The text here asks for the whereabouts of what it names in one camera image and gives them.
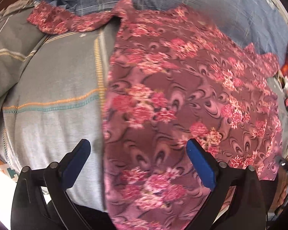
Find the pink floral garment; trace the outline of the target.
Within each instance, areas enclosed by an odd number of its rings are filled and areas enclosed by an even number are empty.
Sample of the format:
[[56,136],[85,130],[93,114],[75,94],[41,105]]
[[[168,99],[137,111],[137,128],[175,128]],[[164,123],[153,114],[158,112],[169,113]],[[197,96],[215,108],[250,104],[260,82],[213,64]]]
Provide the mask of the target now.
[[267,78],[273,53],[236,45],[186,5],[76,16],[40,3],[28,21],[47,34],[87,32],[121,19],[110,58],[102,115],[105,202],[118,229],[183,229],[209,190],[195,173],[186,143],[232,168],[253,165],[274,180],[281,151],[277,96]]

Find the grey striped quilt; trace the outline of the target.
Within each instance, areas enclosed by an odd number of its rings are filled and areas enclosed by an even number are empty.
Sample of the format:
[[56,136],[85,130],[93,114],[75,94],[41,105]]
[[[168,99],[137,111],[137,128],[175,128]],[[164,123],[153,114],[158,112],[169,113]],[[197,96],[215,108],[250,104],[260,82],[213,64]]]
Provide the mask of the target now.
[[120,22],[47,35],[28,23],[30,13],[0,17],[0,169],[17,181],[23,167],[45,168],[87,139],[90,156],[67,192],[104,211],[101,105]]

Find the blue plaid pillow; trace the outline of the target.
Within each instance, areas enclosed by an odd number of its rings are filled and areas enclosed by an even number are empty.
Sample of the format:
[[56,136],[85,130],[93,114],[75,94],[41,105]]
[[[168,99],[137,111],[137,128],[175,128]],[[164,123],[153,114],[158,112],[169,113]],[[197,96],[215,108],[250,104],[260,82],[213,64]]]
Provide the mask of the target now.
[[[37,0],[79,16],[110,10],[119,0]],[[284,62],[288,21],[279,0],[132,0],[136,9],[168,10],[186,4],[203,12],[236,44],[253,43],[259,53],[274,53]]]

